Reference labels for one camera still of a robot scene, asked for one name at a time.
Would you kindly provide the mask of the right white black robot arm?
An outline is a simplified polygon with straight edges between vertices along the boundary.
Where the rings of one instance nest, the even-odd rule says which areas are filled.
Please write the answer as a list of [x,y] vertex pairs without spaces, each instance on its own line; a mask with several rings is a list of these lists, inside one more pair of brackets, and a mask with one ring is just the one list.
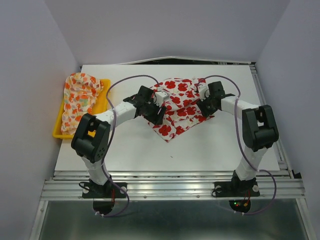
[[257,173],[259,165],[275,142],[279,131],[270,105],[256,105],[240,100],[238,95],[226,93],[220,81],[206,84],[201,81],[196,91],[197,106],[203,117],[221,111],[234,116],[238,146],[242,155],[230,181],[216,181],[212,195],[216,198],[259,196]]

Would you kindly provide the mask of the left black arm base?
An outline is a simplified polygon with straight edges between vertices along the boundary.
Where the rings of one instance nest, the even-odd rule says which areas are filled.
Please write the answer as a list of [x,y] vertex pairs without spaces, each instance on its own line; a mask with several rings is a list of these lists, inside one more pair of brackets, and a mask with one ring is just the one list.
[[116,188],[112,183],[98,185],[94,182],[81,181],[79,187],[82,188],[83,199],[125,199],[126,195],[122,190]]

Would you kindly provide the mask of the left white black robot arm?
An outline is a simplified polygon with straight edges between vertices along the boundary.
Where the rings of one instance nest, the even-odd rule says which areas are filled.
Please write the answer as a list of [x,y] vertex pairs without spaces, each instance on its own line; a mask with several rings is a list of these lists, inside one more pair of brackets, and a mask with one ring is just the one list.
[[153,125],[163,123],[166,107],[165,101],[169,94],[141,86],[138,93],[125,98],[120,104],[110,110],[82,116],[71,141],[71,147],[81,157],[89,173],[88,185],[80,184],[87,192],[94,192],[100,197],[111,193],[111,175],[105,169],[104,160],[111,145],[117,126],[144,117]]

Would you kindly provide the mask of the white red poppy skirt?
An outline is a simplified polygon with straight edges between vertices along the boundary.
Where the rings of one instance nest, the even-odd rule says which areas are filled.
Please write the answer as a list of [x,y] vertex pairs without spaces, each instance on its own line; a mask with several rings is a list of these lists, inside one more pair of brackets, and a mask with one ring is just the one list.
[[161,90],[169,94],[164,102],[166,111],[162,124],[147,124],[166,142],[178,137],[190,128],[201,124],[214,116],[204,117],[197,106],[200,95],[197,92],[199,83],[204,83],[203,78],[167,78],[151,87],[154,92]]

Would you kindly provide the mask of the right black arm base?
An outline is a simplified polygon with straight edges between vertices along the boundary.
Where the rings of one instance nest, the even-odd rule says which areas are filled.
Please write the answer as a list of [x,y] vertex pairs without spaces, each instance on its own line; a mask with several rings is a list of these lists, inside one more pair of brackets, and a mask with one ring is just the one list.
[[231,181],[216,181],[211,195],[215,198],[244,198],[244,197],[259,197],[260,191],[256,182],[254,183],[239,183],[233,184]]

